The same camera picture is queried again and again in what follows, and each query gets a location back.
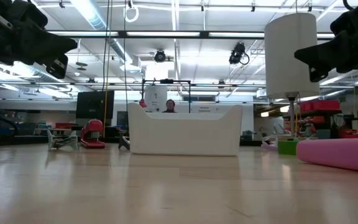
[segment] hanging cable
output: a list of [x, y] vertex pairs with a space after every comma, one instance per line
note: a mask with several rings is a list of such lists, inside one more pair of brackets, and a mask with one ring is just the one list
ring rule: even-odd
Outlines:
[[[127, 11], [128, 10], [135, 10], [135, 16], [132, 19], [128, 19], [127, 17]], [[134, 2], [132, 0], [129, 0], [128, 5], [125, 3], [125, 9], [124, 9], [124, 18], [127, 22], [135, 22], [137, 18], [139, 17], [139, 9], [137, 6], [134, 5]]]
[[109, 13], [110, 13], [110, 0], [107, 1], [107, 21], [106, 21], [106, 36], [104, 37], [104, 53], [103, 53], [103, 85], [102, 85], [102, 91], [104, 91], [104, 85], [105, 85], [105, 81], [104, 78], [106, 76], [105, 74], [105, 66], [106, 66], [106, 47], [107, 47], [107, 42], [108, 42], [108, 31], [109, 31]]
[[250, 61], [249, 56], [248, 56], [247, 53], [245, 53], [244, 56], [246, 56], [246, 57], [248, 58], [248, 61], [247, 61], [246, 63], [242, 63], [242, 62], [240, 61], [240, 64], [242, 64], [242, 65], [248, 65], [248, 63], [249, 63], [249, 61]]
[[[112, 23], [112, 13], [109, 14], [110, 11], [110, 7], [107, 8], [107, 25], [110, 23]], [[111, 29], [109, 31], [109, 38], [108, 40], [110, 40], [111, 38]], [[108, 51], [108, 62], [107, 62], [107, 74], [106, 74], [106, 92], [104, 94], [104, 119], [103, 119], [103, 137], [105, 137], [105, 133], [106, 133], [106, 116], [107, 116], [107, 104], [108, 104], [108, 89], [109, 89], [109, 68], [110, 68], [110, 46], [109, 46], [109, 51]]]
[[[126, 31], [127, 23], [124, 21], [124, 31]], [[124, 52], [126, 52], [126, 38], [124, 38]], [[129, 116], [128, 116], [128, 87], [127, 87], [127, 64], [126, 64], [126, 54], [124, 54], [124, 82], [125, 82], [125, 104], [127, 110], [127, 120], [126, 125], [128, 127], [128, 135], [129, 135]]]
[[349, 5], [349, 3], [347, 3], [347, 0], [343, 0], [343, 5], [345, 6], [346, 9], [348, 10], [352, 10], [353, 7]]

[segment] ceiling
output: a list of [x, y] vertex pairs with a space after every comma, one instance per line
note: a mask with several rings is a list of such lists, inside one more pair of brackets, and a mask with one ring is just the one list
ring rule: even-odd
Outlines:
[[[47, 30], [94, 30], [89, 22], [81, 15], [71, 1], [63, 1], [64, 9], [59, 7], [59, 0], [32, 0], [37, 7], [48, 17]], [[126, 22], [124, 6], [128, 1], [99, 0], [94, 1], [104, 21], [108, 20], [108, 7], [111, 8], [111, 30], [218, 30], [263, 32], [265, 26], [272, 20], [295, 12], [295, 0], [255, 0], [255, 12], [250, 11], [251, 0], [133, 0], [133, 6], [139, 10], [139, 17], [134, 22]], [[318, 32], [330, 32], [329, 25], [338, 16], [346, 11], [342, 1], [335, 0], [299, 0], [298, 11], [307, 11], [309, 2], [312, 11], [309, 12], [318, 20]], [[328, 10], [333, 3], [335, 7]], [[351, 6], [358, 5], [358, 0], [349, 0]], [[135, 10], [128, 10], [127, 17], [133, 18]], [[105, 80], [109, 82], [123, 82], [125, 76], [128, 82], [140, 82], [141, 72], [126, 74], [120, 69], [122, 62], [112, 48], [105, 56], [104, 39], [76, 39], [80, 41], [79, 49], [67, 53], [69, 66], [65, 82], [87, 82], [95, 78], [96, 82], [103, 82], [103, 65], [105, 64]], [[142, 68], [153, 65], [152, 54], [156, 50], [164, 50], [172, 58], [172, 62], [164, 62], [169, 69], [168, 77], [176, 79], [173, 61], [179, 64], [178, 78], [198, 83], [217, 83], [225, 80], [226, 83], [265, 83], [264, 41], [263, 40], [216, 40], [216, 39], [177, 39], [177, 57], [175, 58], [174, 39], [117, 39], [124, 51], [132, 58], [140, 58]], [[243, 42], [250, 55], [251, 63], [237, 68], [228, 63], [231, 50], [237, 42]], [[87, 63], [85, 71], [79, 71], [76, 62]], [[331, 71], [329, 78], [337, 77]], [[358, 80], [358, 72], [345, 75], [335, 81], [338, 85], [350, 85]], [[101, 87], [93, 86], [92, 90]], [[257, 90], [258, 88], [241, 88], [238, 91]]]

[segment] white cylindrical lamp shade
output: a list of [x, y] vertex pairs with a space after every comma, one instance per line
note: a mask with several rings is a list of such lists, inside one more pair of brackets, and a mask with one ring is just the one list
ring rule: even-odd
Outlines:
[[316, 18], [296, 13], [275, 19], [265, 28], [267, 97], [274, 99], [319, 95], [319, 83], [310, 82], [309, 66], [295, 51], [317, 44]]

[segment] shelf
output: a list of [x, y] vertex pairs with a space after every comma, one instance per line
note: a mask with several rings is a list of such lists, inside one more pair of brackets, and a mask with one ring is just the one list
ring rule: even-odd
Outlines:
[[[308, 111], [302, 113], [302, 118], [305, 118], [307, 116], [326, 116], [326, 115], [334, 115], [334, 114], [340, 114], [342, 111], [340, 110], [314, 110], [314, 111]], [[289, 119], [290, 115], [283, 116], [284, 119]]]

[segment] ceiling pipe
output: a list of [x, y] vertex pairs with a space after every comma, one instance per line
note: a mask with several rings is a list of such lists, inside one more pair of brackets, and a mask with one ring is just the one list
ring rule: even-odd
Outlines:
[[[80, 14], [88, 21], [88, 23], [94, 30], [110, 30], [110, 28], [107, 27], [106, 21], [101, 16], [98, 6], [93, 0], [70, 1], [72, 5], [78, 10], [78, 12], [80, 12]], [[129, 64], [133, 62], [132, 57], [125, 52], [124, 48], [122, 48], [121, 44], [118, 42], [117, 39], [108, 38], [106, 41], [122, 62], [126, 62]]]

